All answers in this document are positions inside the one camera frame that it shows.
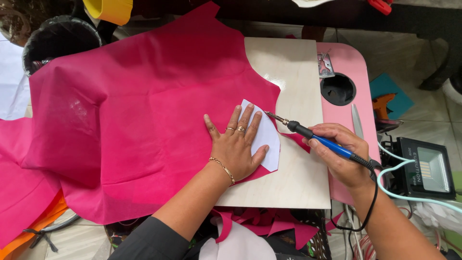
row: forearm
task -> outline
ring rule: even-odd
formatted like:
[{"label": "forearm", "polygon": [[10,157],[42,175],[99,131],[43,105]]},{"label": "forearm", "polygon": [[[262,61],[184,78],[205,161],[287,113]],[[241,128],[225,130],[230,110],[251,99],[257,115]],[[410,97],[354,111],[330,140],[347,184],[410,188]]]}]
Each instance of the forearm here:
[{"label": "forearm", "polygon": [[190,241],[231,179],[218,163],[209,162],[152,216]]},{"label": "forearm", "polygon": [[[350,190],[362,222],[371,205],[374,190],[375,184],[372,181],[363,188]],[[380,189],[366,231],[377,252],[377,258],[381,260],[444,259]]]}]

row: wooden board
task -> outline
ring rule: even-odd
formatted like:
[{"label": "wooden board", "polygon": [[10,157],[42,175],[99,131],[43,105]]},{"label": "wooden board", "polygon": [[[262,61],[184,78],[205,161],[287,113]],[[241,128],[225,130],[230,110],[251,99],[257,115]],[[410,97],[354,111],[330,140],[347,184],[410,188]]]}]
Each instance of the wooden board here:
[{"label": "wooden board", "polygon": [[[253,69],[281,88],[277,115],[304,126],[323,122],[315,41],[247,37],[245,50]],[[279,122],[278,130],[291,133]],[[230,187],[218,206],[330,208],[327,166],[292,139],[279,138],[278,171]]]}]

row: gold bracelet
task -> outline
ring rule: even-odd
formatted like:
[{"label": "gold bracelet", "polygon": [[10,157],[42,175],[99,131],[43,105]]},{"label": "gold bracelet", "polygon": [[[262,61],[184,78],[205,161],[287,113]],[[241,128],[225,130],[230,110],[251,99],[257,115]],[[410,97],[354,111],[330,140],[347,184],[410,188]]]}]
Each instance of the gold bracelet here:
[{"label": "gold bracelet", "polygon": [[217,159],[215,159],[215,158],[213,158],[213,157],[210,157],[210,158],[208,159],[208,161],[216,161],[219,165],[221,165],[221,166],[223,167],[223,169],[226,171],[226,173],[229,175],[229,177],[231,178],[231,181],[232,181],[232,184],[231,184],[231,185],[234,184],[234,178],[233,178],[231,172],[226,168],[226,166],[224,166],[220,161],[218,161]]}]

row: hand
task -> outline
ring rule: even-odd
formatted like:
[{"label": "hand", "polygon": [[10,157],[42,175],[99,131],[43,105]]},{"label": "hand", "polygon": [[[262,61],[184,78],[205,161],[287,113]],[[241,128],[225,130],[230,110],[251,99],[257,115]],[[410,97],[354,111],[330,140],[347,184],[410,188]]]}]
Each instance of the hand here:
[{"label": "hand", "polygon": [[257,111],[255,113],[252,123],[247,128],[254,105],[249,104],[244,110],[241,120],[237,122],[241,110],[242,107],[240,105],[236,106],[227,127],[236,129],[238,126],[242,126],[247,130],[246,132],[226,129],[225,133],[221,134],[211,122],[209,116],[204,115],[205,124],[212,137],[212,153],[210,157],[220,161],[231,172],[235,181],[242,180],[253,173],[269,150],[268,145],[263,145],[252,156],[250,147],[257,134],[261,112]]},{"label": "hand", "polygon": [[[340,124],[317,124],[309,127],[313,134],[331,139],[346,149],[367,159],[369,158],[369,145],[366,141],[353,134],[349,129]],[[318,140],[304,138],[302,142],[311,146],[316,154],[329,167],[330,173],[348,189],[356,189],[372,183],[369,170],[364,166],[350,161],[325,147]]]}]

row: scissor blade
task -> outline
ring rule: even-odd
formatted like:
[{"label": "scissor blade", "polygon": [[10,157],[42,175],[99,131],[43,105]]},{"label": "scissor blade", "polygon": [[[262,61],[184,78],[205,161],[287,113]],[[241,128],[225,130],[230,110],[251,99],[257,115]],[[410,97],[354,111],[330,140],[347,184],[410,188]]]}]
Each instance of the scissor blade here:
[{"label": "scissor blade", "polygon": [[359,113],[356,109],[356,104],[351,105],[351,113],[353,115],[354,133],[364,140],[363,126],[361,125],[361,119],[359,118]]}]

